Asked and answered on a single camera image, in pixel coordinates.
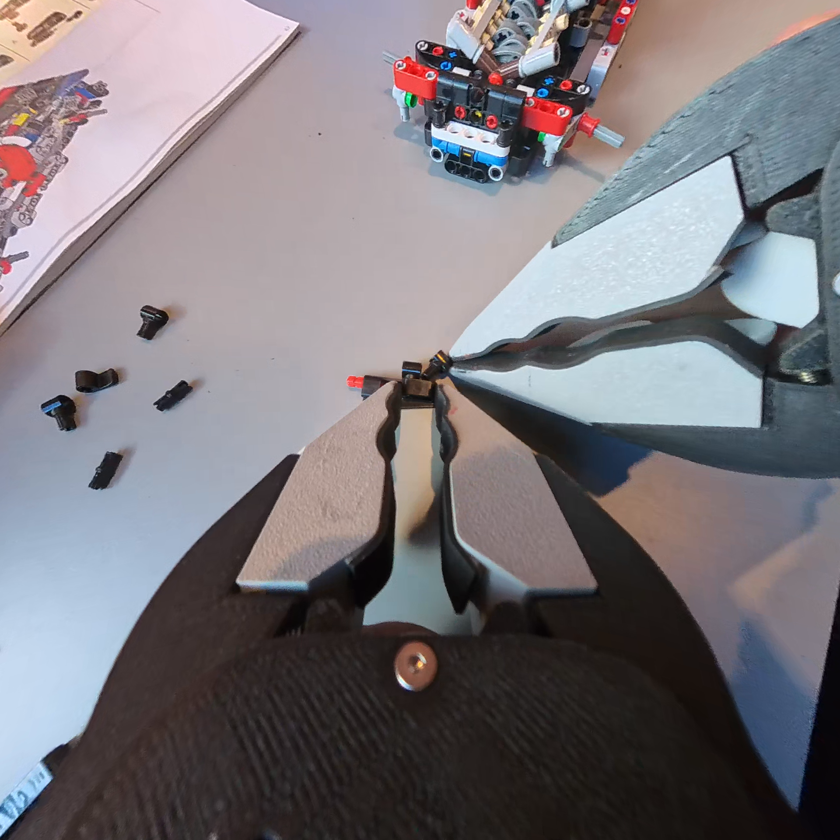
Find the black hinged brick piece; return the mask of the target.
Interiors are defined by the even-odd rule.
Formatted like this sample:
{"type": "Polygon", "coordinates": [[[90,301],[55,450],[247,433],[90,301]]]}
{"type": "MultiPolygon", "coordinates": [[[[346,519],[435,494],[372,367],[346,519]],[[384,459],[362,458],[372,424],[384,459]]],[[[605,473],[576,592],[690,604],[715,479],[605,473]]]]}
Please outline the black hinged brick piece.
{"type": "MultiPolygon", "coordinates": [[[[405,360],[402,363],[402,407],[429,407],[434,403],[435,381],[422,378],[424,367],[419,362],[405,360]]],[[[370,397],[384,385],[396,382],[393,377],[374,374],[364,375],[364,387],[360,390],[362,399],[370,397]]]]}

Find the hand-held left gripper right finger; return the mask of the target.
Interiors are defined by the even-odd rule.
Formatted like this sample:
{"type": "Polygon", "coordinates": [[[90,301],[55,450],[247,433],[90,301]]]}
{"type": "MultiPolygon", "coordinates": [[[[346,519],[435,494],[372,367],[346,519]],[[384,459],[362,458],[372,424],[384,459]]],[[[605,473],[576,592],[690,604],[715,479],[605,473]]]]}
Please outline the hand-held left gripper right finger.
{"type": "Polygon", "coordinates": [[[595,577],[531,449],[453,385],[436,392],[442,563],[457,613],[588,596],[595,577]]]}

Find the cluster of black connector pieces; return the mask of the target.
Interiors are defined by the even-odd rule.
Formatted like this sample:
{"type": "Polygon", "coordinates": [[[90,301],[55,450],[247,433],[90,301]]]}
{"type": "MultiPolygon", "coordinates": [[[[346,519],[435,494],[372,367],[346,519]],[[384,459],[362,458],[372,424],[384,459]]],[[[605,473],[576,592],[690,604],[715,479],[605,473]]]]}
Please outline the cluster of black connector pieces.
{"type": "MultiPolygon", "coordinates": [[[[151,341],[156,334],[168,323],[170,316],[167,311],[150,305],[140,310],[141,326],[137,332],[138,338],[151,341]]],[[[120,383],[119,373],[115,369],[102,372],[81,370],[75,373],[76,391],[82,395],[89,395],[107,390],[120,383]]],[[[193,385],[187,381],[177,382],[153,403],[154,408],[161,413],[172,410],[193,392],[193,385]]],[[[77,428],[77,404],[68,395],[56,395],[40,406],[40,411],[56,421],[61,432],[71,432],[77,428]]],[[[119,452],[108,451],[103,456],[89,482],[91,490],[105,490],[110,487],[116,476],[123,455],[119,452]]]]}

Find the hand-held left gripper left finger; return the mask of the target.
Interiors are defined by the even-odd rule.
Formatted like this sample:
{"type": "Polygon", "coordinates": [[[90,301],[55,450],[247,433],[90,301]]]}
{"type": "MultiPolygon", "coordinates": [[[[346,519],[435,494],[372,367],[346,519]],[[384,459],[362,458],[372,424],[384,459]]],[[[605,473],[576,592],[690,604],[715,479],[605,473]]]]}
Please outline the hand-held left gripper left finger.
{"type": "Polygon", "coordinates": [[[363,609],[393,565],[392,458],[403,389],[388,382],[305,447],[236,583],[363,609]]]}

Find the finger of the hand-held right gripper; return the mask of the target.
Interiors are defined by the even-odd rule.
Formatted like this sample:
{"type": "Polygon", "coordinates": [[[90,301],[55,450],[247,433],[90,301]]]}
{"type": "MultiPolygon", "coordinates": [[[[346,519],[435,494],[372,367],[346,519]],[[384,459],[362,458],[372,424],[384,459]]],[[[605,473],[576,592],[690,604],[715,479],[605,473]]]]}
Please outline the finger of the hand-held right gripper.
{"type": "Polygon", "coordinates": [[[544,246],[476,317],[451,354],[470,358],[566,320],[603,320],[687,299],[744,221],[732,158],[572,239],[544,246]]]}
{"type": "Polygon", "coordinates": [[[458,377],[587,424],[759,427],[766,348],[743,333],[651,339],[620,349],[578,348],[563,365],[525,360],[512,368],[479,359],[458,339],[458,377]]]}

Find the toy brick car model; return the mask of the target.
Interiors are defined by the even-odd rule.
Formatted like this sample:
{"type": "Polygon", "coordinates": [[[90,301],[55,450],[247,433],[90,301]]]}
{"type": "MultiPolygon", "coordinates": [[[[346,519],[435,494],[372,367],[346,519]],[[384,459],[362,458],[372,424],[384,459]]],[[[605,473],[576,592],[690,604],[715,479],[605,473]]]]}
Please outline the toy brick car model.
{"type": "Polygon", "coordinates": [[[624,137],[593,116],[637,1],[469,1],[443,43],[383,53],[404,122],[425,113],[429,157],[478,184],[522,177],[538,152],[551,167],[583,134],[613,148],[624,137]]]}

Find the open instruction book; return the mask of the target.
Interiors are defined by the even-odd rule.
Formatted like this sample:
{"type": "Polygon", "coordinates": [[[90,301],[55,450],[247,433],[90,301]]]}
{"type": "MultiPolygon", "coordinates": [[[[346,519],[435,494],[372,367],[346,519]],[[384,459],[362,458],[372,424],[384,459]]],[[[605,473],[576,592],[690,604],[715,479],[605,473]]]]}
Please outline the open instruction book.
{"type": "Polygon", "coordinates": [[[1,330],[289,45],[240,1],[1,2],[1,330]]]}

